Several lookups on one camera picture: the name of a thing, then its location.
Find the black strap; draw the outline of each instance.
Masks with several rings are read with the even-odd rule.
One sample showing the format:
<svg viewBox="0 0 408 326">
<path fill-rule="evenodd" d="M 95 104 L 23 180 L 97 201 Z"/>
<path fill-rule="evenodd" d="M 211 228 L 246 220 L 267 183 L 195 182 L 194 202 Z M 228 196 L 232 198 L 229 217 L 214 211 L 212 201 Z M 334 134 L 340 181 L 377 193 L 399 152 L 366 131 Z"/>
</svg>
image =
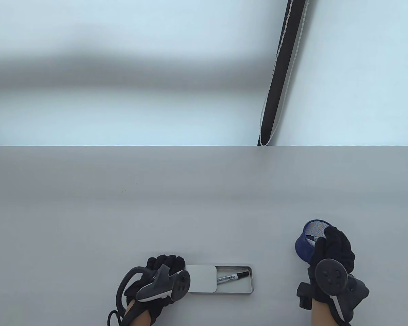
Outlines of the black strap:
<svg viewBox="0 0 408 326">
<path fill-rule="evenodd" d="M 107 326 L 111 326 L 111 318 L 112 318 L 112 315 L 113 314 L 115 314 L 115 316 L 117 317 L 117 319 L 118 319 L 118 325 L 119 324 L 121 324 L 121 318 L 120 318 L 120 314 L 116 311 L 116 310 L 112 310 L 111 312 L 110 312 L 110 314 L 108 315 L 108 317 L 107 317 Z"/>
<path fill-rule="evenodd" d="M 331 316 L 335 320 L 335 322 L 340 325 L 340 326 L 351 326 L 348 322 L 344 322 L 341 320 L 339 313 L 337 312 L 336 305 L 334 302 L 331 300 L 331 303 L 328 303 L 329 306 L 329 311 L 331 313 Z"/>
<path fill-rule="evenodd" d="M 313 269 L 310 266 L 307 270 L 308 270 L 308 278 L 309 279 L 315 279 L 316 278 L 316 269 Z"/>
</svg>

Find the hand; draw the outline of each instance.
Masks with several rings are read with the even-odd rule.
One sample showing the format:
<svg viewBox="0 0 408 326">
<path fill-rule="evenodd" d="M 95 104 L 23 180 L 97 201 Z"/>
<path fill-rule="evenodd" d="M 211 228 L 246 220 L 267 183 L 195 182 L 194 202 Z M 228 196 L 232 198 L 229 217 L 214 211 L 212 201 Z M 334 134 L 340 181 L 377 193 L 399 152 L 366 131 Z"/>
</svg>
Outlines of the hand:
<svg viewBox="0 0 408 326">
<path fill-rule="evenodd" d="M 330 297 L 316 284 L 315 270 L 317 264 L 325 258 L 334 259 L 344 266 L 347 273 L 351 273 L 354 270 L 355 254 L 351 250 L 351 244 L 347 237 L 336 227 L 325 228 L 325 237 L 326 239 L 320 237 L 316 241 L 314 253 L 310 259 L 308 276 L 310 284 L 314 287 L 313 299 L 328 303 Z"/>
<path fill-rule="evenodd" d="M 174 255 L 171 256 L 161 255 L 158 256 L 157 258 L 154 257 L 149 258 L 146 268 L 148 268 L 149 270 L 158 270 L 162 266 L 162 264 L 165 264 L 170 268 L 169 275 L 173 275 L 177 272 L 180 272 L 181 270 L 184 270 L 184 267 L 186 266 L 184 259 L 181 257 L 177 257 Z M 126 289 L 124 292 L 124 295 L 127 298 L 127 305 L 129 305 L 131 300 L 133 300 L 136 297 L 136 293 L 137 291 L 139 291 L 139 289 L 141 289 L 145 285 L 150 284 L 152 281 L 153 281 L 152 279 L 142 276 L 142 278 L 139 281 L 135 281 L 132 285 L 130 285 L 128 289 Z M 171 303 L 173 303 L 173 301 L 168 296 L 166 298 L 159 298 L 148 302 L 140 302 L 140 304 L 145 306 L 145 308 L 150 313 L 151 325 L 154 324 L 156 318 L 160 316 L 163 307 L 166 307 Z"/>
</svg>

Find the blue mesh cup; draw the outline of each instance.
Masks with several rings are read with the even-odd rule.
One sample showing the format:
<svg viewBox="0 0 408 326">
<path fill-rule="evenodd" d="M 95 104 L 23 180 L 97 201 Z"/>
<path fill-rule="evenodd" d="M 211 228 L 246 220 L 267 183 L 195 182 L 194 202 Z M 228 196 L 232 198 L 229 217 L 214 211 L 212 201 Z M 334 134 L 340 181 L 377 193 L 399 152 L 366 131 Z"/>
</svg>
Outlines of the blue mesh cup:
<svg viewBox="0 0 408 326">
<path fill-rule="evenodd" d="M 312 219 L 305 224 L 302 234 L 296 240 L 294 249 L 297 255 L 305 262 L 310 262 L 314 253 L 314 244 L 319 237 L 325 238 L 325 228 L 332 225 L 321 219 Z"/>
</svg>

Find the white table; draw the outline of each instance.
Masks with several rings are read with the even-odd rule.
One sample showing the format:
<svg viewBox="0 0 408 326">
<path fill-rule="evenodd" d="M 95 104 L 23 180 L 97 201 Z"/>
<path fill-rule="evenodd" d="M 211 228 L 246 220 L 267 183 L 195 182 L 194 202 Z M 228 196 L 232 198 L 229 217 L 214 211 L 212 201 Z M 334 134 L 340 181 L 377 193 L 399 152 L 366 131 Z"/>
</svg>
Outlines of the white table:
<svg viewBox="0 0 408 326">
<path fill-rule="evenodd" d="M 353 325 L 408 325 L 408 147 L 0 147 L 0 325 L 105 325 L 151 255 L 250 264 L 252 295 L 192 295 L 159 325 L 308 325 L 294 241 L 343 230 L 371 294 Z"/>
</svg>

